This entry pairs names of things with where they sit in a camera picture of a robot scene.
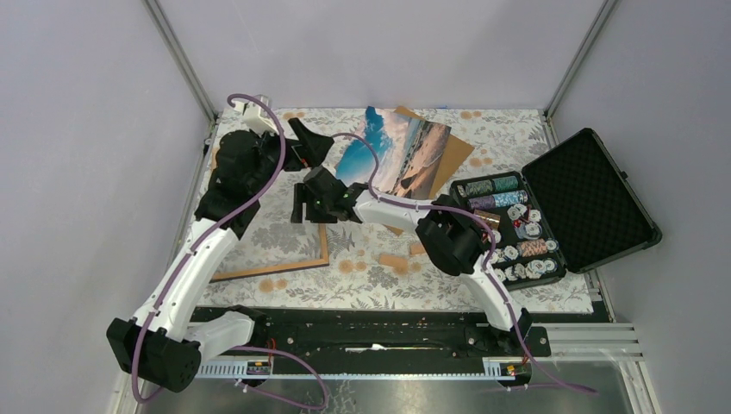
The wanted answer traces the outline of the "wooden picture frame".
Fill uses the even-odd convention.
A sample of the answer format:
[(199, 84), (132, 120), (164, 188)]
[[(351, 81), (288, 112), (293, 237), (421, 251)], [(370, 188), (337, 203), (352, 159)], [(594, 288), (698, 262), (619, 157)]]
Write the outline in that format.
[(293, 188), (304, 172), (282, 172), (259, 200), (260, 209), (228, 252), (212, 281), (223, 282), (329, 265), (326, 227), (292, 223)]

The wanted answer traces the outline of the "landscape photo print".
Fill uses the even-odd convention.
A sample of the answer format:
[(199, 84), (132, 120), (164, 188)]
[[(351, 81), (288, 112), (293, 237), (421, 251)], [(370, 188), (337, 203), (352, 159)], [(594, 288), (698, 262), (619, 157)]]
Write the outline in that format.
[(369, 107), (355, 134), (369, 143), (378, 160), (361, 141), (351, 141), (335, 165), (335, 177), (345, 185), (372, 180), (372, 186), (397, 197), (430, 199), (451, 128)]

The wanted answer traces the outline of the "brown backing board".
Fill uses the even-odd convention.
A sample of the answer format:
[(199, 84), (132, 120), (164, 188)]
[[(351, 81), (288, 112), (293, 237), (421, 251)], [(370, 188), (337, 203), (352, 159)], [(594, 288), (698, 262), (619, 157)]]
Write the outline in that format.
[(415, 200), (433, 199), (472, 153), (473, 146), (451, 135), (444, 123), (398, 107), (369, 107), (354, 133), (376, 151), (374, 187)]

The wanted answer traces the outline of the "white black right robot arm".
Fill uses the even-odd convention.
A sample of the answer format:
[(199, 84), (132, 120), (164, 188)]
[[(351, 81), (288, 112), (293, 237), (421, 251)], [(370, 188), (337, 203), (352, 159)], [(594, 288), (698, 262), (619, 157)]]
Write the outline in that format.
[(516, 305), (490, 262), (497, 245), (494, 232), (449, 196), (400, 198), (365, 183), (345, 185), (319, 166), (295, 184), (291, 221), (376, 223), (415, 233), (433, 265), (467, 287), (496, 330), (499, 351), (515, 355), (528, 345), (532, 317)]

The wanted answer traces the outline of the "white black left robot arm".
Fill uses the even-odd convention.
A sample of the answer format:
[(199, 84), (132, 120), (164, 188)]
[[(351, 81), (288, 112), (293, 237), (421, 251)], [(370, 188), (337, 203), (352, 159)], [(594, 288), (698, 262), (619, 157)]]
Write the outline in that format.
[(238, 306), (189, 328), (198, 299), (216, 269), (242, 238), (260, 208), (259, 198), (281, 172), (319, 166), (334, 141), (288, 121), (294, 139), (245, 127), (225, 134), (212, 160), (206, 192), (178, 256), (146, 302), (106, 331), (122, 371), (170, 392), (183, 391), (206, 361), (239, 347), (257, 354), (267, 343), (255, 313)]

